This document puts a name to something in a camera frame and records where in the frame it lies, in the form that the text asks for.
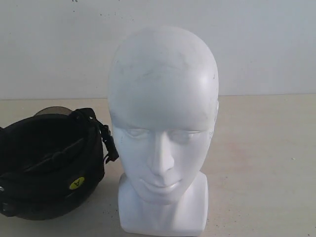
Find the white mannequin head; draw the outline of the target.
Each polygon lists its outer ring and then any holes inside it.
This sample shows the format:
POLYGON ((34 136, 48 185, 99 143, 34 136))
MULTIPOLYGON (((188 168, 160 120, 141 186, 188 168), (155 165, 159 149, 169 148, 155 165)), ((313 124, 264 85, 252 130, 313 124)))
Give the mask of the white mannequin head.
POLYGON ((109 89, 124 169, 120 195, 135 196, 151 216, 204 216, 200 170, 218 113, 218 71, 207 44, 181 28, 144 28, 117 49, 109 89))

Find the black helmet with tinted visor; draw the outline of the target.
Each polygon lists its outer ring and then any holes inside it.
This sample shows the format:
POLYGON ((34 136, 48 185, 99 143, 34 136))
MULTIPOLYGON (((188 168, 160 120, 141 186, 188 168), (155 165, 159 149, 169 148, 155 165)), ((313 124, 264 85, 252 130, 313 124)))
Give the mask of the black helmet with tinted visor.
POLYGON ((54 106, 0 130, 0 212, 49 220, 78 208, 119 157, 92 108, 54 106))

